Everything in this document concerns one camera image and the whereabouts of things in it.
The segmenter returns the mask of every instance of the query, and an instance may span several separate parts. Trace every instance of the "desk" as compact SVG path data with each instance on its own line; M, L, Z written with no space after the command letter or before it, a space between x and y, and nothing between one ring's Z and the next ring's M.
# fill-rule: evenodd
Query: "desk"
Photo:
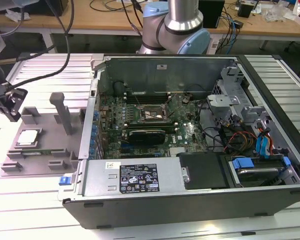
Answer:
M228 8L234 0L226 0L225 7ZM99 12L89 7L90 0L74 0L75 16L70 34L93 34L93 35L137 35L130 27L124 12ZM121 3L114 2L112 7L120 7ZM101 0L95 1L93 7L105 9ZM300 41L300 25L287 19L286 22L266 22L260 14L250 15L249 18L237 16L237 11L230 8L228 13L240 22L243 28L238 36L239 39L247 40L274 40L274 41ZM137 19L133 12L128 13L131 21L136 26ZM67 27L71 16L71 6L61 16L62 22ZM31 15L31 20L25 21L18 32L40 33L45 44L49 47L53 44L51 34L61 34L63 31L55 17ZM4 15L0 15L0 28L2 31L9 31L16 26L16 23ZM221 20L218 28L209 29L211 41L207 50L208 54L215 54L220 39L225 37L228 26L225 20Z

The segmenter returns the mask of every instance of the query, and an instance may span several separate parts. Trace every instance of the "screw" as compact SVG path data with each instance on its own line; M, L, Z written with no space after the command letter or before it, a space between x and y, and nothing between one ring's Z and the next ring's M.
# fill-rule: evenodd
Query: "screw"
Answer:
M184 181L185 183L188 183L188 182L190 182L190 178L189 178L189 176L187 176L187 175L183 175L183 181Z

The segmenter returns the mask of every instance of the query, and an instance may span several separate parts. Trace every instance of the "motherboard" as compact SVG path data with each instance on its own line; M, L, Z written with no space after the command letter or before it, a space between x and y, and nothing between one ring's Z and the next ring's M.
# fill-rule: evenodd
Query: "motherboard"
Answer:
M95 113L98 118L93 124L100 136L92 143L101 142L103 159L175 157L208 149L197 121L198 101L183 93L152 97L101 94Z

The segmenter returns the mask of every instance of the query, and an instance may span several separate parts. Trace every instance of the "computer tower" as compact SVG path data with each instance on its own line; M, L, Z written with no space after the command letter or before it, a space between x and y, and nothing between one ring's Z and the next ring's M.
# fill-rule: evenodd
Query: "computer tower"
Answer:
M225 0L199 0L199 10L203 14L203 27L216 29L225 4Z

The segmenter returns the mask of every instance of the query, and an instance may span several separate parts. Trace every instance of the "power supply label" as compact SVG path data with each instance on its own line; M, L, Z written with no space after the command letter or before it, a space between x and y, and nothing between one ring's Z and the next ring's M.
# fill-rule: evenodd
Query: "power supply label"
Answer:
M157 164L121 165L120 192L136 194L159 192Z

